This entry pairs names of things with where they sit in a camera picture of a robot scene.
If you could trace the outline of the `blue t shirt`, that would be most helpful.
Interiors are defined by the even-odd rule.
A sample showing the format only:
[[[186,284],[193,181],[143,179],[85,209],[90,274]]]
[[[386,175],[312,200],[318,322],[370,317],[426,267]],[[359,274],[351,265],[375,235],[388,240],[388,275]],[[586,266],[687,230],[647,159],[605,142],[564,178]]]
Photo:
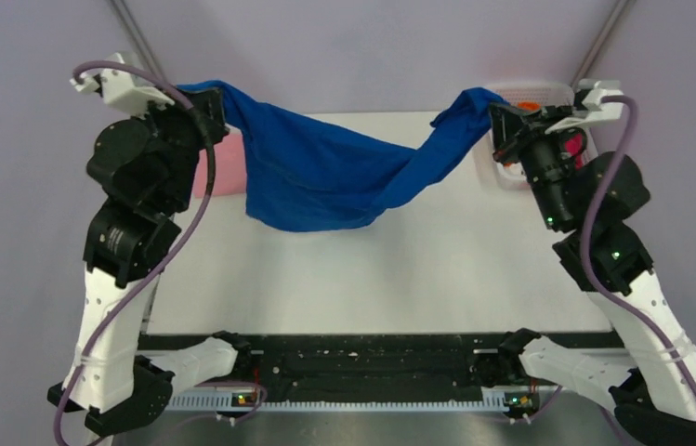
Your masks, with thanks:
[[[372,138],[276,105],[223,81],[182,85],[218,89],[228,125],[242,135],[245,213],[276,230],[354,230],[409,203],[449,176],[491,129],[495,92],[473,87],[430,123],[418,148]]]

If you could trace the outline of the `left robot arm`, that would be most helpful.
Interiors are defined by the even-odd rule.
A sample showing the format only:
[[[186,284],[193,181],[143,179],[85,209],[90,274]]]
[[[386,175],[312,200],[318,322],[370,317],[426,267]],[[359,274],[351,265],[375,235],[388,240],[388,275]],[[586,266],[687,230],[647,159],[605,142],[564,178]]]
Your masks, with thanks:
[[[106,439],[153,423],[176,395],[210,379],[240,384],[247,345],[218,332],[150,358],[138,351],[143,319],[164,268],[192,235],[174,216],[189,208],[201,158],[228,134],[217,88],[182,105],[150,105],[98,135],[86,171],[106,201],[85,238],[85,304],[72,368],[47,393],[59,413],[84,412]]]

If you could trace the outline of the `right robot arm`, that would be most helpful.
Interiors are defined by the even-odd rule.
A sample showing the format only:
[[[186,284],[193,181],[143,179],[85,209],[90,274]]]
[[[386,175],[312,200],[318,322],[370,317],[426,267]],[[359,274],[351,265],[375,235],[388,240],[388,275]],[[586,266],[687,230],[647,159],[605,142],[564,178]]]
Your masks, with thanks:
[[[601,360],[529,329],[479,354],[483,387],[546,381],[610,413],[646,445],[696,445],[696,346],[669,308],[644,243],[627,219],[650,199],[636,163],[618,152],[578,165],[567,142],[582,135],[583,111],[490,107],[493,157],[518,163],[561,266],[610,321],[632,364]]]

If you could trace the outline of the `orange t shirt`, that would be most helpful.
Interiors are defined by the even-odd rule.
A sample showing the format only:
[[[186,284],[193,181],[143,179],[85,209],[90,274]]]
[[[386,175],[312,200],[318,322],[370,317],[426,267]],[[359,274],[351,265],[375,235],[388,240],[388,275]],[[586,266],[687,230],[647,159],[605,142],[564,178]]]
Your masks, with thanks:
[[[527,112],[525,129],[522,131],[527,143],[520,151],[500,151],[499,161],[504,165],[511,165],[519,161],[521,152],[526,149],[533,141],[535,135],[531,129],[531,124],[541,111],[541,106],[536,102],[522,101],[513,106],[519,107]]]

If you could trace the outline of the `folded pink t shirt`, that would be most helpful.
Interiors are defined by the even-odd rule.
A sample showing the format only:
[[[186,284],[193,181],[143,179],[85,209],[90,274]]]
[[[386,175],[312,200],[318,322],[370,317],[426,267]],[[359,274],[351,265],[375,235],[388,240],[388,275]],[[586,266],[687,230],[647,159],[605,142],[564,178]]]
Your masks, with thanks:
[[[221,142],[214,147],[216,156],[215,184],[213,196],[228,196],[246,192],[247,174],[244,157],[243,135],[231,129]],[[207,183],[207,158],[205,151],[200,152],[192,194],[197,199],[205,196]]]

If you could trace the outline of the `magenta t shirt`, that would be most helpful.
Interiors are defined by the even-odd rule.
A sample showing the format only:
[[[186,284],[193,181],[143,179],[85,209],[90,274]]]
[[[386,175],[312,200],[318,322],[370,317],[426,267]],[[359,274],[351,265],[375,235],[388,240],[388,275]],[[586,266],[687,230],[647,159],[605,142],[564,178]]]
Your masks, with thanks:
[[[587,136],[584,130],[572,128],[560,134],[562,148],[561,160],[565,165],[574,169],[580,169],[583,162],[583,155],[587,149]]]

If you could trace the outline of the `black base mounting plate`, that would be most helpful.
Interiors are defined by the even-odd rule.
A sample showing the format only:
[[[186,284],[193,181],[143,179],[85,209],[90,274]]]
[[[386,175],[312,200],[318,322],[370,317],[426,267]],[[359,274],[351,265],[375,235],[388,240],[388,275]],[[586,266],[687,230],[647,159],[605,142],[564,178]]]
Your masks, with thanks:
[[[506,352],[511,334],[240,334],[213,387],[259,385],[266,403],[477,402],[486,389],[553,386]]]

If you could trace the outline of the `left corner metal post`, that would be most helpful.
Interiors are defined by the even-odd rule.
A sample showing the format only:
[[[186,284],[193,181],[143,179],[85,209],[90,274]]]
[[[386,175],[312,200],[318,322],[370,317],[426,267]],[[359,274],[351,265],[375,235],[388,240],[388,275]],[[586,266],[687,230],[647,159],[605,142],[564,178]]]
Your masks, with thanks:
[[[166,75],[151,46],[125,0],[107,0],[113,16],[123,30],[132,51],[141,65],[157,77],[165,80]]]

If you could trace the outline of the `corner metal post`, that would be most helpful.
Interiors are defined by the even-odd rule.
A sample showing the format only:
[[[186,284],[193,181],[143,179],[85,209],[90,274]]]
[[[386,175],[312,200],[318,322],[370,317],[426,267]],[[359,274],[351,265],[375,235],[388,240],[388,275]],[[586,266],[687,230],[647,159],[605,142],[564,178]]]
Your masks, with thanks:
[[[592,44],[586,51],[581,63],[572,76],[572,88],[577,87],[583,79],[590,76],[591,72],[594,70],[595,66],[607,50],[611,38],[621,26],[636,2],[636,0],[617,0],[613,3],[610,13],[602,23],[601,27],[598,29]]]
[[[166,75],[151,46],[125,0],[107,0],[113,16],[123,30],[132,51],[141,65],[157,77],[165,80]]]

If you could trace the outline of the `right corner metal post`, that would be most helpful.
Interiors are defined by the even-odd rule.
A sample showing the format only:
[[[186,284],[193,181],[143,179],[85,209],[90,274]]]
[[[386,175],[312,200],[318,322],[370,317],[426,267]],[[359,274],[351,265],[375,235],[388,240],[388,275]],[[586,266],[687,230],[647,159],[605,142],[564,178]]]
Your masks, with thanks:
[[[592,44],[586,51],[581,63],[572,76],[572,88],[577,87],[583,79],[590,76],[591,72],[594,70],[595,66],[607,50],[611,38],[621,26],[636,2],[636,0],[617,0],[613,3],[610,13],[602,23],[601,27],[598,29]]]

